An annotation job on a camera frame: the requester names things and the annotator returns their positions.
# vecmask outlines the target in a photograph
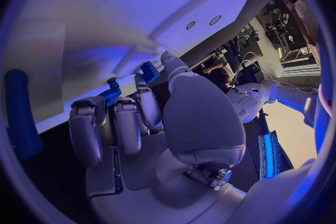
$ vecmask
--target wire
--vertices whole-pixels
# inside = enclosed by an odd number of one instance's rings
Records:
[[[260,67],[259,67],[258,65],[256,65],[252,60],[245,60],[245,57],[246,57],[249,53],[250,53],[250,54],[253,54],[253,55],[256,57],[256,59],[257,59],[257,61],[258,61]],[[239,64],[239,66],[238,66],[238,68],[237,68],[237,71],[236,71],[236,75],[235,75],[235,78],[234,78],[233,85],[234,85],[235,82],[237,81],[237,77],[238,77],[239,69],[240,69],[240,67],[243,65],[244,62],[251,62],[251,63],[254,64],[254,65],[257,67],[257,69],[259,69],[259,70],[261,71],[261,73],[262,73],[263,75],[265,75],[266,77],[270,78],[271,80],[277,81],[277,82],[279,82],[279,83],[285,84],[285,85],[287,85],[287,86],[291,86],[291,87],[293,87],[293,88],[298,88],[298,89],[302,89],[302,90],[308,90],[308,89],[312,89],[312,88],[315,88],[315,87],[319,86],[319,85],[314,85],[314,86],[311,86],[311,87],[298,87],[298,86],[295,86],[295,85],[293,85],[293,84],[290,84],[290,83],[288,83],[288,82],[286,82],[286,81],[282,81],[282,80],[279,80],[279,79],[277,79],[277,78],[273,78],[273,77],[269,76],[269,75],[266,73],[266,71],[265,71],[265,69],[263,68],[263,66],[260,64],[260,60],[259,60],[258,56],[255,55],[255,53],[253,53],[253,52],[247,52],[247,53],[244,55],[244,57],[242,58],[242,62]]]

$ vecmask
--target robotic hand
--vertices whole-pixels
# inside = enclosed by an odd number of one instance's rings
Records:
[[[243,123],[253,120],[264,104],[276,101],[301,112],[304,123],[314,127],[315,108],[318,99],[317,90],[301,91],[298,88],[280,85],[274,80],[262,80],[261,84],[248,83],[237,86],[227,93]]]

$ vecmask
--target blue light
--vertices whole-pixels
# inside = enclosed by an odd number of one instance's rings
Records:
[[[264,135],[265,154],[266,154],[266,178],[272,178],[274,175],[273,150],[270,141],[270,135]]]

